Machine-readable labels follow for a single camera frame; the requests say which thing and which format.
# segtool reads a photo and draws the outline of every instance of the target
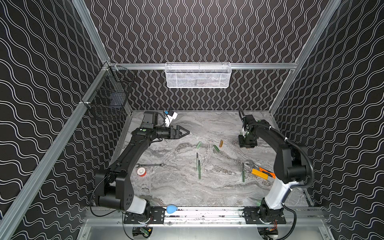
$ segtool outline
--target black patterned wall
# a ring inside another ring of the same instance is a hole
[[[0,219],[102,66],[70,0],[0,0]],[[12,239],[76,239],[122,122],[82,118]]]
[[[115,63],[294,62],[327,0],[86,0]]]
[[[337,240],[384,239],[384,1],[345,0],[275,114]]]
[[[0,218],[98,74],[70,0],[0,0]]]
[[[164,71],[138,71],[128,89],[132,109],[268,110],[289,70],[234,70],[228,88],[168,88]],[[117,76],[127,79],[118,67]]]
[[[108,167],[123,125],[85,114],[12,239],[77,238],[95,173]]]

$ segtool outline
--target black cable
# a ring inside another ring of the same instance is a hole
[[[164,114],[165,116],[167,116],[167,118],[168,118],[168,121],[169,121],[169,127],[168,127],[168,129],[170,129],[170,119],[169,119],[168,115],[165,113],[165,111],[163,111],[163,114]]]
[[[240,116],[241,121],[243,121],[243,117],[245,116],[243,109],[239,109],[239,116]]]
[[[296,148],[296,149],[297,149],[297,150],[304,156],[304,159],[305,159],[305,161],[307,162],[307,165],[308,165],[309,168],[310,168],[310,177],[311,177],[311,178],[310,178],[309,181],[307,181],[307,182],[306,182],[305,184],[303,184],[303,185],[301,185],[301,184],[296,184],[296,185],[292,185],[292,186],[290,186],[290,188],[291,188],[291,189],[292,189],[292,188],[296,188],[296,187],[308,188],[309,186],[311,186],[312,183],[313,183],[313,180],[314,180],[314,172],[313,172],[313,166],[312,166],[312,164],[311,164],[311,162],[310,162],[310,159],[309,159],[309,157],[308,157],[308,154],[307,154],[306,152],[304,152],[304,150],[301,149],[295,142],[289,140],[289,139],[288,139],[284,134],[282,134],[279,130],[274,129],[274,128],[271,127],[271,126],[266,126],[266,125],[263,125],[263,124],[260,124],[260,123],[256,123],[256,122],[249,124],[248,127],[250,127],[250,126],[254,126],[254,125],[258,125],[258,126],[267,128],[267,129],[269,129],[269,130],[271,130],[271,131],[274,131],[275,133],[277,133],[278,135],[280,135],[280,136],[284,139],[284,141],[286,141],[287,143],[289,143],[290,145],[292,145],[294,148]]]
[[[152,143],[154,143],[154,142],[162,142],[162,141],[163,141],[163,139],[162,139],[162,138],[160,138],[159,140],[156,140],[156,141],[152,141],[152,142],[151,142],[151,144],[152,144]]]
[[[140,127],[142,127],[142,126],[143,126],[144,117],[145,117],[145,115],[143,116],[143,119],[141,120],[141,124],[140,124]]]
[[[89,208],[90,208],[90,210],[91,210],[91,213],[92,213],[94,216],[96,216],[96,217],[105,217],[106,215],[109,215],[109,214],[111,214],[111,213],[113,213],[114,211],[117,210],[117,209],[115,209],[115,210],[113,210],[113,211],[111,211],[111,212],[109,212],[109,213],[107,213],[107,214],[104,214],[104,215],[96,215],[96,214],[92,211],[92,206],[91,206],[91,205],[89,206]]]
[[[153,216],[152,216],[152,215],[150,215],[150,216],[149,216],[149,222],[147,223],[146,227],[148,227],[148,226],[149,226],[149,224],[152,222],[152,219],[153,219]]]
[[[122,213],[122,216],[121,216],[121,223],[122,223],[122,229],[124,230],[125,235],[127,235],[127,237],[128,237],[130,240],[134,240],[134,239],[132,239],[130,236],[128,236],[127,232],[125,231],[125,228],[124,228],[124,212]]]
[[[293,223],[292,223],[292,226],[291,226],[291,229],[289,230],[289,232],[285,236],[283,236],[282,238],[279,238],[276,240],[284,240],[284,239],[288,238],[296,226],[296,220],[297,220],[296,212],[294,210],[290,209],[289,207],[287,207],[285,204],[283,204],[283,208],[290,211],[291,213],[293,213]]]
[[[93,211],[92,211],[92,198],[93,198],[93,194],[94,194],[94,192],[95,192],[95,190],[96,190],[96,188],[100,185],[100,183],[102,183],[105,179],[107,179],[108,177],[110,177],[111,176],[111,173],[109,173],[109,174],[107,174],[97,185],[96,185],[96,187],[92,190],[92,193],[91,193],[91,198],[90,198],[90,200],[89,200],[89,209],[91,210],[91,213],[94,215],[94,216],[96,216],[96,217],[104,217],[104,216],[106,216],[106,215],[109,215],[109,214],[111,214],[111,213],[113,213],[114,211],[116,211],[117,209],[115,209],[115,210],[113,210],[113,211],[111,211],[111,212],[109,212],[109,213],[107,213],[107,214],[104,214],[104,215],[96,215]]]

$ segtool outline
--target white arm segment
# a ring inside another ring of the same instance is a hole
[[[269,191],[268,195],[265,197],[265,202],[270,209],[276,210],[283,207],[282,201],[284,196],[292,185],[298,184],[296,181],[289,182],[287,184],[283,183],[280,179],[276,178],[273,182],[272,188]]]
[[[166,117],[165,117],[165,125],[166,127],[169,127],[170,123],[172,122],[173,119],[176,119],[177,117],[177,113],[173,112],[173,115],[171,116],[170,114],[168,114],[167,111],[165,111],[166,113]]]
[[[133,200],[129,208],[126,210],[127,212],[133,212],[135,214],[142,214],[147,205],[147,201],[133,195]]]

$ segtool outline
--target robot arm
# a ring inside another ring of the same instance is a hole
[[[118,159],[106,170],[96,173],[95,182],[100,182],[94,191],[97,206],[121,209],[142,214],[147,202],[134,195],[131,172],[143,152],[156,142],[155,139],[179,139],[189,131],[177,125],[176,128],[155,126],[158,112],[144,112],[141,127],[132,132],[132,138]]]
[[[313,180],[313,168],[308,160],[307,148],[302,144],[295,144],[270,126],[265,120],[255,120],[252,115],[244,115],[239,110],[243,122],[243,135],[239,135],[240,147],[254,148],[260,137],[276,152],[273,170],[276,179],[268,195],[260,205],[260,220],[272,222],[283,216],[284,202],[294,187],[308,187]],[[311,175],[305,185],[298,183]]]

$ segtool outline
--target marble table surface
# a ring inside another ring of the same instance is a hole
[[[245,112],[255,119],[271,123],[267,112]],[[140,126],[143,112],[133,112],[133,118],[122,151],[131,139],[131,132]],[[163,167],[146,167],[140,177],[136,169],[131,182],[135,195],[150,200],[152,205],[176,206],[258,206],[271,183],[249,172],[242,182],[242,162],[252,159],[261,167],[273,170],[276,153],[262,139],[253,149],[239,148],[238,135],[242,122],[237,112],[178,112],[171,125],[190,131],[181,139],[156,142],[140,157],[138,163],[164,163]],[[220,152],[213,145],[219,146]],[[200,149],[196,145],[201,141]],[[201,179],[196,170],[196,153],[201,164]],[[287,206],[308,206],[301,189],[295,189]]]

